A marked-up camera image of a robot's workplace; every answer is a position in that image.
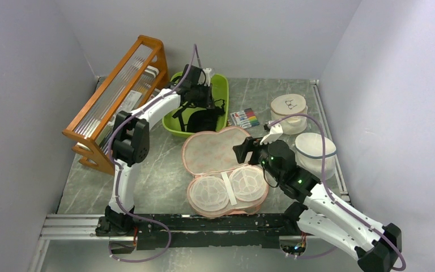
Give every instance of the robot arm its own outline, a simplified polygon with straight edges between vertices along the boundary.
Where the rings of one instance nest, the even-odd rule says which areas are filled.
[[[248,152],[252,152],[251,165],[261,165],[278,183],[288,197],[295,199],[285,215],[296,229],[316,235],[353,257],[364,271],[389,271],[398,258],[376,231],[383,233],[400,251],[401,230],[394,224],[383,224],[357,211],[340,199],[333,200],[317,177],[297,166],[295,153],[289,146],[276,140],[279,127],[264,138],[247,137],[243,144],[234,146],[236,158],[243,163]],[[355,214],[371,227],[346,212]]]
[[[132,120],[116,137],[113,145],[113,156],[118,165],[115,167],[113,195],[109,201],[109,207],[113,211],[121,214],[124,213],[117,205],[116,196],[114,195],[118,172],[121,171],[118,195],[123,207],[127,211],[131,211],[134,208],[135,181],[139,176],[141,162],[149,152],[149,131],[166,114],[177,109],[180,104],[181,95],[172,93],[171,89],[161,90],[159,95],[143,106],[150,105],[149,110],[144,111],[139,118]],[[118,113],[116,124],[122,123],[138,111],[139,109],[133,110],[130,113]],[[134,130],[132,137],[127,133],[130,130]]]

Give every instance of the metal frame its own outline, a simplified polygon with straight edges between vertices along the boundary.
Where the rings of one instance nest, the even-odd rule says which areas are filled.
[[[319,95],[318,81],[310,80],[311,88],[314,91],[314,99],[319,108],[319,116],[322,120],[322,126],[325,130],[325,136],[332,140],[331,132],[327,124],[326,115]],[[341,199],[350,203],[350,198],[339,160],[336,157],[336,175],[338,177],[338,187],[341,193]],[[49,214],[44,221],[36,253],[29,266],[29,272],[41,271],[46,252],[51,240],[108,240],[108,241],[132,241],[131,236],[119,237],[98,237],[95,235],[96,226],[99,218],[103,215],[96,214]],[[293,236],[280,236],[280,239],[293,239]]]
[[[318,89],[318,83],[317,80],[310,80],[311,88],[313,88],[314,91],[314,99],[316,104],[319,108],[319,117],[321,118],[322,122],[321,125],[323,126],[325,136],[328,137],[332,141],[331,131],[329,129],[329,126],[327,124],[326,115],[324,113],[324,107],[321,102],[321,96],[319,95],[319,89]],[[351,203],[351,200],[349,198],[348,189],[346,187],[346,183],[344,182],[343,172],[341,171],[341,165],[339,164],[338,156],[336,156],[336,169],[335,174],[338,177],[338,187],[339,192],[341,193],[341,199]]]

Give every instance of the gray marble surface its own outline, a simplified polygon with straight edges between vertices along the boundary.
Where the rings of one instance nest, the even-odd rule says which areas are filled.
[[[252,108],[260,123],[271,119],[270,103],[283,94],[300,94],[306,98],[308,114],[320,119],[319,108],[309,80],[229,78],[229,112]],[[304,132],[318,133],[308,122]],[[265,135],[262,126],[247,131],[254,137]],[[281,137],[290,146],[295,135]],[[184,169],[181,147],[185,139],[172,136],[159,122],[151,130],[150,153],[136,177],[135,213],[193,214],[186,198],[186,189],[193,179]],[[103,214],[112,194],[113,176],[81,165],[76,155],[58,209],[60,214]],[[336,176],[327,181],[340,195]],[[282,213],[293,201],[279,188],[270,188],[260,213]]]

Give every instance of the green plastic basket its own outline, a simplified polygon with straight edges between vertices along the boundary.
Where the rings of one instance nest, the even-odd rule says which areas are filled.
[[[178,77],[180,75],[182,75],[182,72],[174,74],[172,79],[174,79],[175,77]],[[212,98],[214,98],[214,100],[224,99],[224,101],[226,101],[226,105],[225,105],[226,113],[225,113],[225,115],[219,116],[217,118],[216,131],[219,131],[219,130],[225,128],[226,124],[228,122],[229,82],[225,76],[220,75],[220,74],[215,74],[211,78],[211,84],[212,84]],[[179,124],[179,119],[172,118],[173,114],[177,110],[178,109],[175,109],[172,112],[168,113],[166,116],[164,116],[163,126],[167,130],[169,130],[174,136],[187,138],[187,137],[193,135],[194,133],[181,131],[181,125]],[[189,120],[189,116],[191,116],[191,114],[193,114],[196,111],[201,111],[201,110],[202,110],[202,108],[195,108],[195,109],[186,109],[185,111],[183,111],[182,118],[184,120],[184,123],[187,124],[187,121]]]

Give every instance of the gray wall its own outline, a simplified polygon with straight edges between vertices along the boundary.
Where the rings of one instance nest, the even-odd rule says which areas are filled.
[[[138,35],[164,42],[172,72],[197,43],[205,67],[228,77],[318,78],[360,0],[57,0],[97,75]]]
[[[26,271],[69,173],[94,75],[52,0],[0,0],[0,271]]]
[[[320,90],[353,203],[435,271],[435,1],[363,0]]]

